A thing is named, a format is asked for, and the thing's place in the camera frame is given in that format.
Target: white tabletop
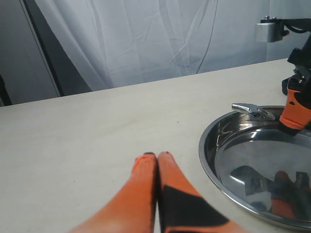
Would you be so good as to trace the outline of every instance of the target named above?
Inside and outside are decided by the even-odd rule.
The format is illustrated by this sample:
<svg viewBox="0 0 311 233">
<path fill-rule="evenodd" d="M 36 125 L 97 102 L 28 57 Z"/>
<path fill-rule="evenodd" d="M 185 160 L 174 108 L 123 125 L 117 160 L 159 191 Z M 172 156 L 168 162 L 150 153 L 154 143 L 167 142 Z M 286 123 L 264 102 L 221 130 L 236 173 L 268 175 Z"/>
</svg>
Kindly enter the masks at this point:
<svg viewBox="0 0 311 233">
<path fill-rule="evenodd" d="M 164 150 L 225 216 L 252 232 L 290 232 L 222 194 L 198 143 L 233 102 L 284 105 L 293 68 L 279 60 L 0 108 L 0 232 L 68 231 L 116 194 L 135 157 Z"/>
</svg>

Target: metal bowl rim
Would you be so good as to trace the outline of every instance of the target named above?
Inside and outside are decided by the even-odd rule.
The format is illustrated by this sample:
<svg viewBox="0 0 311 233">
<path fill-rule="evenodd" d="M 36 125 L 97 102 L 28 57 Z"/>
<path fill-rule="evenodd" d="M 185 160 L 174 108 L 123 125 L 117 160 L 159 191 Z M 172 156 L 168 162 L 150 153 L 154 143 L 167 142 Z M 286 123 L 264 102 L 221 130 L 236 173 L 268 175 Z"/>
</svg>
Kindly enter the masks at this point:
<svg viewBox="0 0 311 233">
<path fill-rule="evenodd" d="M 284 106 L 281 105 L 266 105 L 266 106 L 260 106 L 261 108 L 284 108 Z M 239 114 L 237 112 L 230 112 L 225 115 L 222 115 L 221 117 L 217 118 L 214 120 L 209 126 L 204 130 L 200 142 L 199 142 L 199 158 L 201 165 L 209 177 L 209 179 L 216 185 L 218 189 L 222 193 L 224 193 L 227 197 L 229 197 L 232 201 L 234 201 L 236 204 L 238 204 L 240 207 L 243 209 L 246 209 L 249 211 L 251 214 L 255 215 L 256 217 L 260 218 L 263 221 L 272 223 L 274 225 L 278 225 L 281 227 L 285 227 L 287 229 L 295 229 L 295 230 L 311 230 L 311 222 L 309 221 L 303 221 L 303 220 L 292 220 L 291 218 L 286 218 L 286 217 L 281 217 L 281 216 L 276 216 L 273 214 L 270 214 L 268 212 L 261 211 L 259 209 L 256 209 L 255 207 L 251 206 L 250 204 L 246 203 L 243 199 L 239 198 L 236 196 L 234 193 L 232 193 L 229 189 L 227 189 L 220 181 L 219 179 L 215 176 L 213 171 L 210 169 L 206 157 L 205 157 L 205 144 L 206 144 L 206 138 L 211 129 L 219 123 L 221 120 L 224 118 L 232 115 L 232 114 Z"/>
</svg>

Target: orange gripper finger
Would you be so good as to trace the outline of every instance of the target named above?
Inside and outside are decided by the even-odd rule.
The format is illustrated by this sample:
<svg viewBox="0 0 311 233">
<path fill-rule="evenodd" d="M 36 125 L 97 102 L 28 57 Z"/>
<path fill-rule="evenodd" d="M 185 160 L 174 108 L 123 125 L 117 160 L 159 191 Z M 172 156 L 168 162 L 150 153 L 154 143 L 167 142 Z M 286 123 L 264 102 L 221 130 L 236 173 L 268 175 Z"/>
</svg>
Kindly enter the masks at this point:
<svg viewBox="0 0 311 233">
<path fill-rule="evenodd" d="M 99 212 L 70 233 L 152 233 L 156 210 L 157 159 L 135 160 L 131 177 Z"/>
<path fill-rule="evenodd" d="M 230 221 L 193 188 L 173 156 L 162 152 L 158 157 L 160 225 L 163 233 L 245 233 L 244 228 Z"/>
</svg>

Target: white backdrop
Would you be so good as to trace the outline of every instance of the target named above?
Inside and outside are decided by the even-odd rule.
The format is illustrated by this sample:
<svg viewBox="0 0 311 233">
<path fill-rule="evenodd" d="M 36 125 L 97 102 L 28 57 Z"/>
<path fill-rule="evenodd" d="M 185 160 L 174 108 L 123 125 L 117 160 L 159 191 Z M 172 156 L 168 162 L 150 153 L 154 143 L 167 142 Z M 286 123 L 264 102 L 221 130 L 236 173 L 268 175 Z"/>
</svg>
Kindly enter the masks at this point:
<svg viewBox="0 0 311 233">
<path fill-rule="evenodd" d="M 305 41 L 277 42 L 268 56 L 254 41 L 255 24 L 279 13 L 279 0 L 36 2 L 92 90 L 283 58 Z"/>
</svg>

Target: stainless steel bowl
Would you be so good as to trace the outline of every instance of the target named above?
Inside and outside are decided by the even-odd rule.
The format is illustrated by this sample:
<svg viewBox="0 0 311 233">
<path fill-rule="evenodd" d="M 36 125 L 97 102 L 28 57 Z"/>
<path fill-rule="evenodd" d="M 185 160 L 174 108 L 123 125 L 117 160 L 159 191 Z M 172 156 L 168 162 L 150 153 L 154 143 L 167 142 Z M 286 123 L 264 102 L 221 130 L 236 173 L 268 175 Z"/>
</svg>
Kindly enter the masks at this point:
<svg viewBox="0 0 311 233">
<path fill-rule="evenodd" d="M 310 231 L 311 128 L 291 137 L 277 129 L 284 107 L 261 108 L 276 120 L 232 112 L 212 122 L 199 143 L 202 166 L 243 209 L 278 226 Z"/>
</svg>

